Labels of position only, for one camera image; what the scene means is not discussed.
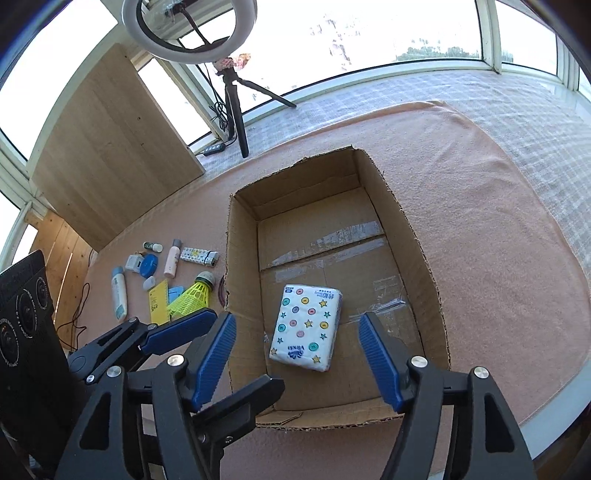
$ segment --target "ring light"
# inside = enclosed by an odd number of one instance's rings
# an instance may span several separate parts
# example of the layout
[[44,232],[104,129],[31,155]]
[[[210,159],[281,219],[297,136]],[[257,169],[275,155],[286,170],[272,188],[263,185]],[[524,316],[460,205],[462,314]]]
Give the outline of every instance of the ring light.
[[152,55],[177,63],[208,63],[230,56],[246,41],[254,27],[256,0],[230,1],[236,15],[236,27],[232,35],[216,40],[211,45],[193,49],[172,45],[155,35],[144,21],[141,0],[124,0],[121,16],[131,38]]

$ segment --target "tripod leg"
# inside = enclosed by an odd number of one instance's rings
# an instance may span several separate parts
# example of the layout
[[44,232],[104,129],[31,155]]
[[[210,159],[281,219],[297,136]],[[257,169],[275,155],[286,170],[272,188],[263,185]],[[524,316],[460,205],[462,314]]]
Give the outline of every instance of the tripod leg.
[[240,110],[240,100],[238,99],[238,88],[232,82],[226,82],[226,97],[230,101],[230,110],[234,117],[234,124],[236,125],[236,135],[238,136],[238,143],[242,158],[248,156],[248,140],[246,139],[246,131],[244,130],[244,120],[242,119],[242,111]]
[[241,85],[244,85],[245,87],[248,87],[252,90],[256,90],[257,92],[261,92],[261,93],[264,93],[265,95],[270,96],[273,100],[277,100],[278,102],[283,103],[283,105],[287,105],[291,108],[296,108],[295,103],[290,102],[289,100],[283,98],[282,96],[279,96],[276,93],[273,93],[272,91],[267,90],[266,88],[261,87],[260,85],[254,83],[254,82],[251,82],[250,80],[244,80],[244,79],[238,78],[238,82]]
[[234,129],[234,116],[232,115],[232,108],[230,107],[230,99],[228,98],[228,90],[224,89],[226,92],[226,116],[228,117],[228,139],[231,140],[236,135],[236,131]]

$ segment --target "metal screw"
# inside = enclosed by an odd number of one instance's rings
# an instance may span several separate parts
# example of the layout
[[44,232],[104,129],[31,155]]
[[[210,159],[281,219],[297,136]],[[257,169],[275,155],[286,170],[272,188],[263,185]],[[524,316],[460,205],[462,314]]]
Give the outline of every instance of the metal screw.
[[488,378],[488,370],[484,367],[476,367],[474,369],[474,375],[478,378]]
[[410,362],[417,368],[425,368],[428,364],[427,359],[419,355],[412,357]]
[[115,378],[121,375],[121,367],[119,365],[113,365],[107,370],[107,377]]
[[182,355],[171,355],[166,360],[171,367],[176,367],[177,365],[182,365],[184,362],[184,357]]

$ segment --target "tripod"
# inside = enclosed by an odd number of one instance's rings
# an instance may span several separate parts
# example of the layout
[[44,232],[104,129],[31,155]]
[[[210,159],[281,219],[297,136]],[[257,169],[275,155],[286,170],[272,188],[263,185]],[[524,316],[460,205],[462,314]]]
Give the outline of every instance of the tripod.
[[242,158],[247,158],[248,156],[248,140],[246,139],[246,131],[244,130],[244,120],[242,117],[242,110],[240,109],[240,100],[238,99],[238,88],[234,82],[240,83],[240,85],[244,85],[252,90],[256,90],[257,92],[264,93],[265,95],[270,96],[273,100],[277,100],[278,102],[283,103],[283,105],[287,105],[291,108],[296,108],[295,103],[290,102],[289,100],[284,99],[282,96],[279,96],[273,93],[270,90],[267,90],[260,85],[251,82],[250,80],[241,79],[236,70],[234,70],[233,66],[228,66],[222,68],[217,71],[216,75],[222,77],[224,82],[224,91],[226,93],[226,111],[228,113],[228,133],[230,137],[234,136],[234,133],[238,137],[238,143],[240,145],[240,151],[242,152]]

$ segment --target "tree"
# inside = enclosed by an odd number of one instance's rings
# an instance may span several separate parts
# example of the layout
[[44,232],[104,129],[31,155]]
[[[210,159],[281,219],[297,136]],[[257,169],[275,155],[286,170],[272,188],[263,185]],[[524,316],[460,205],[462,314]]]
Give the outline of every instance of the tree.
[[[461,47],[449,47],[447,51],[441,51],[441,47],[432,47],[426,40],[419,39],[423,44],[420,48],[409,47],[402,55],[397,55],[395,61],[427,60],[427,59],[479,59],[480,53],[469,53]],[[513,63],[513,54],[503,50],[501,60]]]
[[501,61],[507,62],[507,63],[513,63],[513,54],[509,53],[506,50],[503,50],[501,52]]

